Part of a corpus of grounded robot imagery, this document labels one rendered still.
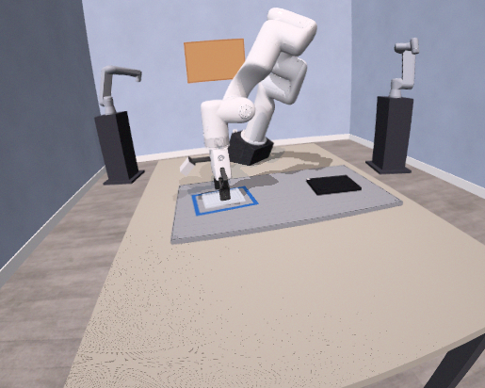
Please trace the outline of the blue tape outline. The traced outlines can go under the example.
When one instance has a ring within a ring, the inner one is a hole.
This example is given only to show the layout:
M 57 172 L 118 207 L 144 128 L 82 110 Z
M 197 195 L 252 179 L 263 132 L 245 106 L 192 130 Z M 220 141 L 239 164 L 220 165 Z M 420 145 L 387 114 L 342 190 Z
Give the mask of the blue tape outline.
M 251 205 L 259 204 L 254 199 L 254 197 L 251 195 L 251 193 L 248 191 L 248 189 L 245 186 L 241 186 L 239 188 L 243 188 L 246 191 L 246 193 L 249 195 L 249 197 L 251 198 L 251 200 L 253 201 L 253 203 L 245 204 L 245 205 L 240 205 L 240 206 L 235 206 L 235 207 L 230 207 L 230 208 L 225 208 L 225 209 L 219 209 L 219 210 L 210 211 L 210 212 L 200 213 L 199 207 L 198 207 L 198 204 L 197 204 L 197 200 L 196 200 L 196 197 L 195 196 L 200 196 L 200 195 L 205 194 L 205 193 L 197 194 L 197 195 L 191 195 L 196 216 L 205 215 L 205 214 L 211 214 L 211 213 L 216 213 L 216 212 L 221 212 L 221 211 L 226 211 L 226 210 L 231 210 L 231 209 L 236 209 L 236 208 L 241 208 L 241 207 L 246 207 L 246 206 L 251 206 Z

